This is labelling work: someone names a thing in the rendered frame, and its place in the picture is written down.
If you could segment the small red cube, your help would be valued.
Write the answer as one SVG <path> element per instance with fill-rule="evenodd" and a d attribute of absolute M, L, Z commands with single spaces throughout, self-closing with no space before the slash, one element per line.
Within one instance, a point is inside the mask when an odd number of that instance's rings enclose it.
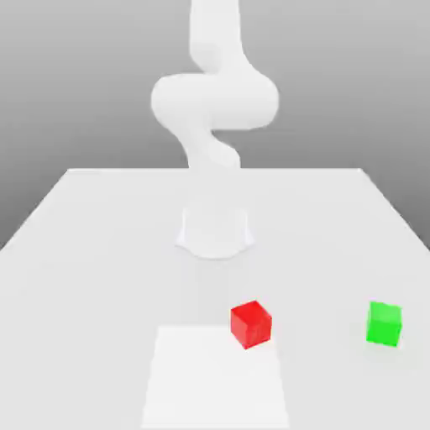
<path fill-rule="evenodd" d="M 230 330 L 244 349 L 271 339 L 272 316 L 256 300 L 230 310 Z"/>

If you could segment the small green cube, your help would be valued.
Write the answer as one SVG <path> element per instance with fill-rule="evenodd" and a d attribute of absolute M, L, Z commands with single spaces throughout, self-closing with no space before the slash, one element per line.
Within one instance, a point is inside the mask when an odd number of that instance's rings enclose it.
<path fill-rule="evenodd" d="M 370 302 L 366 341 L 396 347 L 402 330 L 402 309 L 384 302 Z"/>

